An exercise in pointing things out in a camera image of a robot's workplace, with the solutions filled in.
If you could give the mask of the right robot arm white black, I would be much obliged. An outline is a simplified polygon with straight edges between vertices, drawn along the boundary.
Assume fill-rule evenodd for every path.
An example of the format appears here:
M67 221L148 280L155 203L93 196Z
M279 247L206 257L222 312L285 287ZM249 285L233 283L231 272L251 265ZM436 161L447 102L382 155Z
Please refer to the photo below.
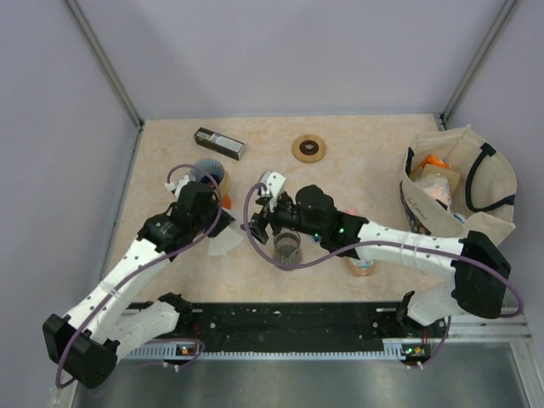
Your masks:
M268 241L268 227L275 233L287 229L319 237L329 258L381 261L440 277L437 285L403 297L396 323L406 336L453 315L502 317L511 266L487 235L470 230L463 237L444 238L392 229L337 210L314 184L294 198L273 194L261 183L251 190L260 193L261 209L249 214L249 207L243 207L243 228L256 250Z

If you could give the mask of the wooden ring dripper holder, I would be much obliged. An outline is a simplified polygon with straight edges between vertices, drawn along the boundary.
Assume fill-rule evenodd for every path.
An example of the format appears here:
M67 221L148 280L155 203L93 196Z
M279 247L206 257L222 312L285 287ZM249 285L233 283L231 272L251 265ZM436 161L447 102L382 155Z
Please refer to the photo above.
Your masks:
M223 196L227 196L230 192L230 189L231 189L231 185L232 185L232 179L231 179L231 176L230 174L225 171L224 172L224 177L219 185L219 188L220 188L220 191L221 191L221 194Z

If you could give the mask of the white paper coffee filter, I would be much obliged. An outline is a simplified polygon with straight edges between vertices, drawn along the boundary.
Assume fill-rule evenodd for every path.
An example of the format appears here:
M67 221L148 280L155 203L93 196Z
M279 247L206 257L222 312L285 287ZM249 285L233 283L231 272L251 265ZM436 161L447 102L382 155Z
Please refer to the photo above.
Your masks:
M236 248L243 240L243 234L238 223L233 223L209 242L209 256L224 256Z

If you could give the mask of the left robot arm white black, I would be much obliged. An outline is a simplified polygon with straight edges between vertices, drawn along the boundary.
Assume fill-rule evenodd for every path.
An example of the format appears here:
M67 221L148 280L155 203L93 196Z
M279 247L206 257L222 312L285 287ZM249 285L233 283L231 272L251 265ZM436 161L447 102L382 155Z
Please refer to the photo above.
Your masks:
M87 389L97 388L134 349L163 334L183 337L192 329L189 303L173 293L130 318L122 315L181 252L217 236L234 220L209 184L188 181L174 191L176 200L144 222L113 270L77 306L43 323L48 356L57 365L57 388L67 385L64 373Z

